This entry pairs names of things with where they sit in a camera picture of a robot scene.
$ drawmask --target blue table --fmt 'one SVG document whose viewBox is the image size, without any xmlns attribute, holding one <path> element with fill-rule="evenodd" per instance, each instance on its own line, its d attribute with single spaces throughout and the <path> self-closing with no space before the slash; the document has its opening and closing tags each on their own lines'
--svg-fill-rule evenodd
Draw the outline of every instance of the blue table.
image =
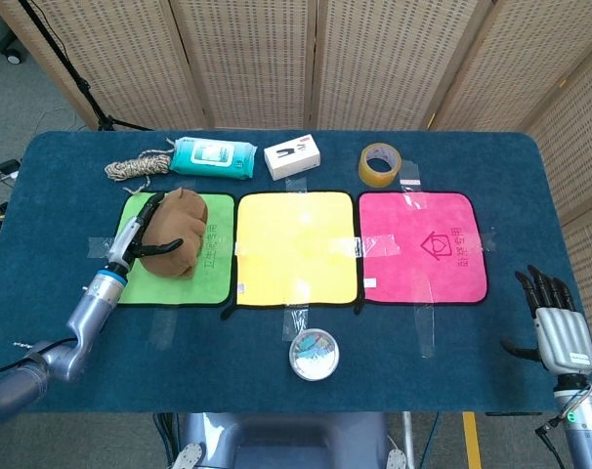
<svg viewBox="0 0 592 469">
<path fill-rule="evenodd" d="M 284 191 L 262 148 L 302 131 L 54 132 L 38 136 L 23 159 L 0 236 L 0 365 L 22 354 L 14 341 L 66 337 L 64 324 L 81 287 L 103 265 L 88 258 L 88 238 L 112 236 L 128 194 L 106 178 L 113 160 L 167 148 L 183 135 L 257 145 L 250 181 L 152 178 L 151 190 L 179 185 L 199 192 Z M 341 361 L 327 380 L 291 370 L 281 340 L 283 310 L 119 308 L 94 347 L 82 379 L 55 383 L 35 407 L 47 411 L 537 411 L 553 408 L 554 379 L 537 363 L 506 355 L 498 341 L 535 342 L 515 270 L 533 263 L 574 290 L 570 262 L 535 143 L 512 133 L 314 132 L 319 168 L 308 190 L 370 190 L 357 175 L 361 149 L 398 148 L 419 165 L 425 191 L 463 192 L 472 200 L 486 253 L 488 295 L 475 306 L 435 307 L 435 354 L 422 359 L 413 307 L 315 307 L 309 326 L 330 331 Z M 141 180 L 128 182 L 136 187 Z"/>
</svg>

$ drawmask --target small cardboard box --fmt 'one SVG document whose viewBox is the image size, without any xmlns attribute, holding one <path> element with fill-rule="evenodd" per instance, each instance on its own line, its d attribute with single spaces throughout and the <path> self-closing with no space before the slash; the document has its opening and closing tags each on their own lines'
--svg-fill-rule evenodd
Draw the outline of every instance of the small cardboard box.
<svg viewBox="0 0 592 469">
<path fill-rule="evenodd" d="M 264 149 L 264 156 L 274 181 L 319 166 L 319 150 L 311 134 Z"/>
</svg>

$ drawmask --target tape roll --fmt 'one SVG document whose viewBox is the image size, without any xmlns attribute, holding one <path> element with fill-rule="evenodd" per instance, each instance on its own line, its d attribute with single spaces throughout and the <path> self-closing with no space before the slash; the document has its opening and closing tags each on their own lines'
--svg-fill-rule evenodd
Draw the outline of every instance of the tape roll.
<svg viewBox="0 0 592 469">
<path fill-rule="evenodd" d="M 368 161 L 370 159 L 382 159 L 390 165 L 389 171 L 376 171 L 372 169 Z M 401 154 L 397 149 L 387 144 L 368 145 L 361 152 L 359 160 L 359 177 L 372 188 L 386 188 L 394 182 L 394 178 L 401 170 Z"/>
</svg>

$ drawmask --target teal packet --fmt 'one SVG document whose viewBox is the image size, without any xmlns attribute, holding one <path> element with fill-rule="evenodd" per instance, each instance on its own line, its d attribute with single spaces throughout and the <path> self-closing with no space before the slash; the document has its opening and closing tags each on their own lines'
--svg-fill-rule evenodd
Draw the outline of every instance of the teal packet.
<svg viewBox="0 0 592 469">
<path fill-rule="evenodd" d="M 246 142 L 183 137 L 175 141 L 170 169 L 180 174 L 251 179 L 256 150 Z"/>
</svg>

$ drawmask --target small bowl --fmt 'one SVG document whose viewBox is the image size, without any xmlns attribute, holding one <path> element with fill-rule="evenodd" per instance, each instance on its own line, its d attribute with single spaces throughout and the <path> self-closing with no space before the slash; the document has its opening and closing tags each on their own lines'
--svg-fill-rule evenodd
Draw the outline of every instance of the small bowl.
<svg viewBox="0 0 592 469">
<path fill-rule="evenodd" d="M 307 381 L 330 376 L 339 362 L 339 347 L 331 334 L 322 329 L 305 329 L 289 347 L 289 363 Z"/>
</svg>

